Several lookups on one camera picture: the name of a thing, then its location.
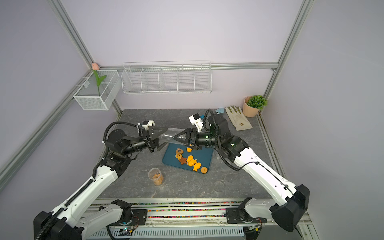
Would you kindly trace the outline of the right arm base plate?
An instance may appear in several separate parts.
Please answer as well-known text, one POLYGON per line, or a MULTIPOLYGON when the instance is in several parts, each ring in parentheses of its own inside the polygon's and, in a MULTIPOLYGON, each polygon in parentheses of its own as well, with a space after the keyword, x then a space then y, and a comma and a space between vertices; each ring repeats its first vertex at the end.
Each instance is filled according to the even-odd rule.
POLYGON ((266 224, 265 218, 252 218, 240 208, 226 208, 224 217, 228 224, 266 224))

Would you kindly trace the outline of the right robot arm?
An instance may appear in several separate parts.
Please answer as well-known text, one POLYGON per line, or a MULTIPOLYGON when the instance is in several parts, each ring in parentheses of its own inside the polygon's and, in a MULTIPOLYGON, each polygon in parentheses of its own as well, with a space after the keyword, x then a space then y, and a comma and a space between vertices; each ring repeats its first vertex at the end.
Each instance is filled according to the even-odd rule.
POLYGON ((264 218, 272 219, 287 232, 293 232, 308 210, 310 190, 305 185, 295 185, 268 166, 242 138, 233 135, 227 120, 207 110, 204 118, 190 116, 193 128, 187 128, 173 139, 193 150, 213 148, 231 169, 244 170, 272 197, 272 204, 257 204, 247 197, 239 205, 232 218, 243 223, 264 218))

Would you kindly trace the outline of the clear jar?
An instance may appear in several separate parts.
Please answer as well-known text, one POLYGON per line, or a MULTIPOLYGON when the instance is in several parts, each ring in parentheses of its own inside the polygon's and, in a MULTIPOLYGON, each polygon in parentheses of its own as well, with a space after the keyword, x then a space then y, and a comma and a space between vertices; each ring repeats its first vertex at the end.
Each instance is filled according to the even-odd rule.
POLYGON ((183 129, 168 128, 168 130, 165 133, 159 136, 159 141, 181 145, 182 144, 181 142, 174 140, 174 136, 183 131, 184 131, 183 129))
POLYGON ((164 176, 160 169, 152 168, 148 172, 148 178, 156 185, 160 186, 164 181, 164 176))

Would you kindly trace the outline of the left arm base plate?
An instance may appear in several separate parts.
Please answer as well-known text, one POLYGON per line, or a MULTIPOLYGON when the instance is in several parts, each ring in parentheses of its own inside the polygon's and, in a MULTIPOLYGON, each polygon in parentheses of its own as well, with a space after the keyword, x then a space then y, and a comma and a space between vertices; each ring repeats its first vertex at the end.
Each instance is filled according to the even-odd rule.
POLYGON ((148 215, 147 209, 131 209, 129 214, 123 214, 122 218, 111 226, 144 226, 148 215))

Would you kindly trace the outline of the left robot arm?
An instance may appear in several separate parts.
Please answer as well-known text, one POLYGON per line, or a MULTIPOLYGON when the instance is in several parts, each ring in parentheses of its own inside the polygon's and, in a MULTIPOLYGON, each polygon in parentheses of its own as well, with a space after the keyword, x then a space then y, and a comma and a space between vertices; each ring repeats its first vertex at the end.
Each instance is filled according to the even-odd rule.
POLYGON ((105 155, 95 165, 91 177, 68 199, 49 213, 42 211, 34 219, 36 240, 85 240, 98 230, 111 224, 130 225, 137 216, 131 204, 114 200, 105 208, 84 220, 85 211, 94 200, 114 183, 144 149, 160 150, 160 136, 168 131, 156 127, 154 121, 131 124, 117 121, 109 124, 103 135, 107 148, 105 155))

